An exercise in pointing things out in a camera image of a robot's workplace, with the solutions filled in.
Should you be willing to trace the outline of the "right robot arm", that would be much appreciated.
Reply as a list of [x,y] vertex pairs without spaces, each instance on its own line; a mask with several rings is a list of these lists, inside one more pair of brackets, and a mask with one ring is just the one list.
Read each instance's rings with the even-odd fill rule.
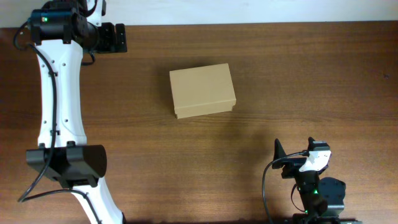
[[294,179],[303,208],[292,217],[292,223],[339,223],[345,209],[346,184],[332,177],[320,178],[328,168],[330,146],[309,137],[306,150],[286,154],[280,141],[274,141],[273,169],[282,169],[283,179]]

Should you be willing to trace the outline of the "brown cardboard box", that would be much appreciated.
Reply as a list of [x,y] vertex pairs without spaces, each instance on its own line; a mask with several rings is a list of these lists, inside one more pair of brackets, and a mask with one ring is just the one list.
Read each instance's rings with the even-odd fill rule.
[[227,63],[170,72],[178,119],[231,111],[236,95]]

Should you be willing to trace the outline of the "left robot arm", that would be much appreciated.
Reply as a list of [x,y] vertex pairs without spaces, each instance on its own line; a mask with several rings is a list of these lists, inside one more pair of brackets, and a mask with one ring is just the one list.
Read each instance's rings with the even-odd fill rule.
[[127,50],[124,25],[103,22],[105,14],[105,1],[49,1],[27,20],[40,66],[42,120],[38,147],[26,160],[39,177],[73,194],[91,223],[124,223],[106,184],[105,148],[87,143],[81,117],[84,54]]

